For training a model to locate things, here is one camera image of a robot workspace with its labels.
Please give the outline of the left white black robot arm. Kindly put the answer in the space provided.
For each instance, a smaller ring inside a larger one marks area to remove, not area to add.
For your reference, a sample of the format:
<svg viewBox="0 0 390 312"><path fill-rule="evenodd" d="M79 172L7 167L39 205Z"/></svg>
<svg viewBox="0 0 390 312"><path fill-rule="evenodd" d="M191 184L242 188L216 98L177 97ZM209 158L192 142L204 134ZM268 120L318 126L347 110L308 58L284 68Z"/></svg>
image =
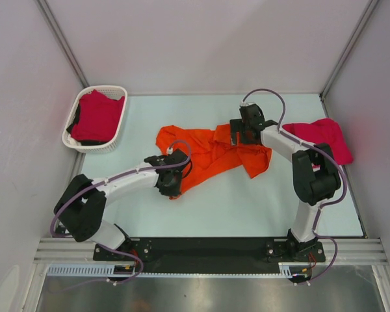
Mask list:
<svg viewBox="0 0 390 312"><path fill-rule="evenodd" d="M135 168L110 177L91 179L79 174L57 202L54 215L76 242L92 241L108 248L115 259L125 259L133 243L119 225L104 220L105 209L141 189L156 188L161 195L176 198L192 167L184 151L169 149L165 155L147 157Z"/></svg>

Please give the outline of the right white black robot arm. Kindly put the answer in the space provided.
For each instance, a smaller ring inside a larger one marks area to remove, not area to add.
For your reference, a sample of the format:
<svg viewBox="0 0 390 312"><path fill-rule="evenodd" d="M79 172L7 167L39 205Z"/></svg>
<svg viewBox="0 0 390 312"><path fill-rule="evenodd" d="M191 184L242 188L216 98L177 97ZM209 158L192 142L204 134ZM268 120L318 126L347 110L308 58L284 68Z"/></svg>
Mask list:
<svg viewBox="0 0 390 312"><path fill-rule="evenodd" d="M240 118L229 121L231 143L262 145L292 164L292 183L298 210L287 234L287 254L301 261L317 243L315 228L321 205L341 187L338 165L328 144L312 145L267 120L255 103L241 103Z"/></svg>

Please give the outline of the orange t shirt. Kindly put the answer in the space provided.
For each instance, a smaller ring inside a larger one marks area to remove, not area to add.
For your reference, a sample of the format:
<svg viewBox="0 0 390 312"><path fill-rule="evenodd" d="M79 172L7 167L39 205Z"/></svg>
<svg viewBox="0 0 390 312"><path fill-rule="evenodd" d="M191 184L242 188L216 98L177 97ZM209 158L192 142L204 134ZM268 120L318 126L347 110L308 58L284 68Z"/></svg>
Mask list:
<svg viewBox="0 0 390 312"><path fill-rule="evenodd" d="M242 166L253 179L267 171L272 150L261 145L231 144L230 125L210 129L183 129L175 125L162 127L156 138L162 153L173 146L185 153L191 149L192 164L184 170L180 193L198 186L223 172Z"/></svg>

